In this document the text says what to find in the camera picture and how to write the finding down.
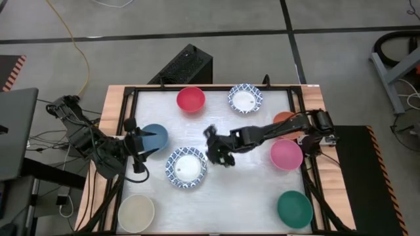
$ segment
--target black metal frame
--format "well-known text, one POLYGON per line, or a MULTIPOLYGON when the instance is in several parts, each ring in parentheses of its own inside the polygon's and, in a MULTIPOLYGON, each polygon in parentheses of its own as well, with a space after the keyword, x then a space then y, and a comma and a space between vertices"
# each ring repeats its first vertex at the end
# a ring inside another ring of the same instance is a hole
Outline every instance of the black metal frame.
MULTIPOLYGON (((287 92, 287 97, 289 98, 290 111, 296 112, 296 107, 295 107, 295 103, 294 103, 294 99, 293 99, 293 94, 297 95, 300 111, 305 110, 302 89, 301 89, 300 86, 284 86, 284 87, 283 86, 281 86, 281 87, 275 86, 275 87, 273 87, 273 86, 271 86, 269 79, 264 79, 264 83, 266 83, 265 86, 257 86, 257 88, 260 89, 261 91, 278 90, 278 91, 286 91, 287 92)), ((131 105, 131 110, 130 110, 130 115, 129 115, 129 117, 132 118, 132 117, 135 116, 135 111, 136 111, 136 108, 137 108, 137 100, 138 100, 137 98, 138 98, 138 93, 139 92, 180 91, 184 87, 185 86, 182 86, 182 85, 171 86, 171 87, 165 87, 164 85, 161 85, 160 87, 125 87, 124 97, 123 97, 123 102, 122 102, 122 106, 121 106, 121 111, 120 111, 120 116, 119 116, 116 135, 121 135, 122 134, 122 132, 123 132, 123 122, 126 118, 128 118, 128 117, 125 117, 125 113, 127 111, 127 102, 128 102, 128 97, 130 95, 133 96, 133 103, 131 105)), ((200 87, 199 86, 198 88, 200 88, 203 91, 228 91, 228 90, 230 90, 229 86, 211 86, 211 87, 200 87)), ((311 162, 312 173, 313 173, 313 176, 314 176, 314 179, 315 179, 315 184, 316 184, 316 187, 320 190, 320 193, 322 194, 322 186, 321 186, 321 181, 320 181, 320 175, 319 175, 319 172, 318 172, 318 165, 316 164, 315 159, 313 159, 311 161, 312 161, 311 162)), ((305 162, 301 166, 301 170, 306 171, 305 162)), ((111 189, 111 186, 112 186, 112 180, 108 180, 107 186, 106 186, 106 191, 105 191, 106 195, 109 193, 109 191, 111 189)), ((311 204, 313 205, 312 195, 311 195, 309 189, 306 186, 304 186, 304 192, 305 192, 305 195, 309 198, 311 204)), ((116 195, 111 231, 116 231, 116 229, 117 229, 117 211, 118 211, 118 208, 121 204, 122 193, 123 193, 123 187, 119 190, 119 192, 116 195)), ((329 220, 327 219, 327 216, 322 209, 321 209, 321 213, 322 213, 322 221, 324 223, 324 228, 326 230, 330 230, 329 220)), ((106 214, 104 214, 102 216, 102 218, 99 222, 99 229, 98 229, 99 231, 104 230, 105 220, 106 220, 106 214)), ((318 225, 316 223, 316 218, 315 217, 313 217, 310 225, 311 225, 312 231, 316 231, 318 229, 318 225)))

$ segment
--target metal stand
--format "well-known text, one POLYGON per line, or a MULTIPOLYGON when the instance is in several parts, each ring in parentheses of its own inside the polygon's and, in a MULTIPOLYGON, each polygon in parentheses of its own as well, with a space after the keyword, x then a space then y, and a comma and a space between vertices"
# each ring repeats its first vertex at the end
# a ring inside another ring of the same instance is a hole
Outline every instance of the metal stand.
POLYGON ((411 71, 420 63, 420 48, 415 49, 389 71, 385 68, 376 52, 372 53, 371 59, 375 64, 383 86, 385 87, 388 97, 391 100, 395 114, 404 114, 406 110, 404 109, 401 100, 398 97, 398 93, 395 89, 395 82, 405 76, 409 71, 411 71))
POLYGON ((45 180, 48 182, 60 184, 62 186, 74 187, 82 190, 86 181, 86 178, 78 174, 60 170, 58 168, 54 168, 28 158, 24 159, 21 175, 30 175, 40 180, 45 180))

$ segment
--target orange and black stripe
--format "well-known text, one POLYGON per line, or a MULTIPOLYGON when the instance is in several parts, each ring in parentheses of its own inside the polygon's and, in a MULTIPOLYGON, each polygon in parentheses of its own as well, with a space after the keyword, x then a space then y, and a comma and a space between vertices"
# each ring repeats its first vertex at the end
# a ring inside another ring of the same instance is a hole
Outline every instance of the orange and black stripe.
POLYGON ((376 156, 378 158, 379 165, 381 166, 381 169, 382 169, 383 178, 385 179, 385 183, 387 184, 389 195, 390 195, 392 203, 394 205, 394 210, 395 210, 395 213, 396 213, 396 217, 398 218, 398 221, 400 222, 400 227, 401 227, 401 230, 402 230, 402 234, 403 234, 403 236, 408 236, 406 223, 404 223, 404 219, 402 218, 402 214, 401 214, 401 211, 400 211, 400 206, 398 205, 398 201, 396 200, 394 189, 391 186, 391 181, 389 180, 389 177, 388 177, 387 168, 385 167, 385 162, 382 159, 381 150, 379 149, 379 144, 378 144, 378 142, 375 138, 375 134, 373 133, 372 127, 367 126, 366 128, 369 130, 371 140, 373 142, 373 147, 375 148, 376 156))
POLYGON ((18 79, 18 74, 24 66, 25 61, 26 56, 19 57, 18 61, 16 62, 16 65, 14 65, 12 72, 9 75, 9 78, 7 79, 7 82, 5 83, 5 86, 3 86, 3 91, 7 92, 10 91, 10 89, 12 89, 12 86, 14 82, 18 79))

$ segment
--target white bowl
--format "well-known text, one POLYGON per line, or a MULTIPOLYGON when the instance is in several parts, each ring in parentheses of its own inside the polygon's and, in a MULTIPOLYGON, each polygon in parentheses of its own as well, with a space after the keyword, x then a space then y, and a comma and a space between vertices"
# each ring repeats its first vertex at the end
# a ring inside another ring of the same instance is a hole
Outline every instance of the white bowl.
POLYGON ((152 223, 155 206, 148 197, 136 194, 126 198, 118 209, 118 223, 128 233, 140 233, 152 223))

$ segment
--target patterned plate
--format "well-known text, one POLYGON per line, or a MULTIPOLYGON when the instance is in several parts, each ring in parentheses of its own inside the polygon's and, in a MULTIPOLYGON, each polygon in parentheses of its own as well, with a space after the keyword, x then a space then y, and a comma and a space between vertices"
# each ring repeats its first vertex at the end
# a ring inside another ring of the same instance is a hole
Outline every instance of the patterned plate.
POLYGON ((196 148, 180 147, 169 157, 165 172, 173 185, 192 188, 203 180, 207 172, 207 161, 196 148))
POLYGON ((228 102, 235 111, 246 114, 260 109, 263 94, 250 84, 235 85, 230 89, 228 102))

